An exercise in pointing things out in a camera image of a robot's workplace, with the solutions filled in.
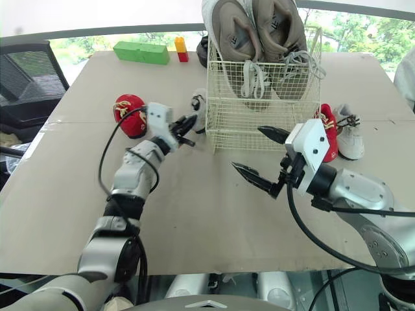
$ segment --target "red shoe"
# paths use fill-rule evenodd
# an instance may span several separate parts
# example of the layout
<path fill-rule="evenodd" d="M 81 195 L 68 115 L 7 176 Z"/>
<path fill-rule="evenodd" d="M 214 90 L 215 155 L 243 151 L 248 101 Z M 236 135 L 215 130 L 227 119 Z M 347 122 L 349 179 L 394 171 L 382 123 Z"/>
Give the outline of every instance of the red shoe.
<path fill-rule="evenodd" d="M 141 98 L 132 94 L 124 94 L 117 98 L 113 107 L 115 121 L 119 122 L 129 111 L 143 107 Z M 121 124 L 121 129 L 129 138 L 135 139 L 144 136 L 147 132 L 146 115 L 144 111 L 137 111 Z"/>
<path fill-rule="evenodd" d="M 327 163 L 334 160 L 338 154 L 336 118 L 332 114 L 328 104 L 322 104 L 320 115 L 316 113 L 314 117 L 316 119 L 319 117 L 321 118 L 324 129 L 326 130 L 327 140 L 329 141 L 329 150 L 324 156 L 323 162 Z"/>

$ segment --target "yellow toy brick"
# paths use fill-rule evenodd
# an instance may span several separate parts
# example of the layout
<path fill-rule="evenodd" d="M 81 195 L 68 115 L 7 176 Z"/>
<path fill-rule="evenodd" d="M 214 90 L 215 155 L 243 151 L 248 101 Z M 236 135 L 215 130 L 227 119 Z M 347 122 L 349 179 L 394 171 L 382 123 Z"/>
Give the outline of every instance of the yellow toy brick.
<path fill-rule="evenodd" d="M 176 46 L 177 53 L 187 52 L 186 44 L 184 43 L 183 37 L 176 37 L 176 39 L 174 39 L 174 45 Z"/>

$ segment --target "wire basket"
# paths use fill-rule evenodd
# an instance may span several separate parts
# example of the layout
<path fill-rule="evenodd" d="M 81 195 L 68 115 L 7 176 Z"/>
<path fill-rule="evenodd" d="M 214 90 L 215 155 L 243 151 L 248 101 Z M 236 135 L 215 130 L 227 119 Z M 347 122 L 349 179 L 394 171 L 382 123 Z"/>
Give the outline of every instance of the wire basket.
<path fill-rule="evenodd" d="M 307 27 L 305 35 L 309 54 L 320 65 L 322 31 Z M 244 62 L 222 62 L 211 42 L 208 53 L 206 134 L 214 150 L 282 150 L 283 146 L 266 138 L 258 126 L 291 131 L 320 107 L 320 78 L 308 65 L 256 63 L 265 75 L 264 83 L 262 87 L 256 84 L 258 73 L 249 71 L 245 77 L 255 80 L 250 91 Z"/>

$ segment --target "gray sneaker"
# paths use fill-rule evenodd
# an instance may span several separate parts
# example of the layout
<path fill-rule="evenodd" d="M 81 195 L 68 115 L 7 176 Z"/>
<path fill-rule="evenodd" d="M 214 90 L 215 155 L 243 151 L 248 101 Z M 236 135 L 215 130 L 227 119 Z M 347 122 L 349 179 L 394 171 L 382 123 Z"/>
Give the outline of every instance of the gray sneaker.
<path fill-rule="evenodd" d="M 255 27 L 238 0 L 203 0 L 202 15 L 211 42 L 223 63 L 228 82 L 238 98 L 270 99 L 268 74 L 256 62 L 263 60 Z M 255 110 L 267 102 L 247 101 Z"/>
<path fill-rule="evenodd" d="M 245 10 L 255 22 L 268 63 L 285 63 L 273 67 L 271 86 L 283 100 L 300 100 L 309 79 L 304 25 L 293 0 L 243 0 Z"/>

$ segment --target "green toy brick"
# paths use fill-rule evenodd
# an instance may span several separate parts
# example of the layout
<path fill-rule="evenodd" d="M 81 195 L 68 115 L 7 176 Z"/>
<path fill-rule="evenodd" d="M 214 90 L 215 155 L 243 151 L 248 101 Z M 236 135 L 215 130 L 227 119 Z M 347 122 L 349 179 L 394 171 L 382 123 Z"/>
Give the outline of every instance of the green toy brick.
<path fill-rule="evenodd" d="M 158 63 L 161 65 L 166 65 L 170 60 L 169 52 L 167 52 L 165 45 L 120 41 L 113 49 L 120 60 Z"/>

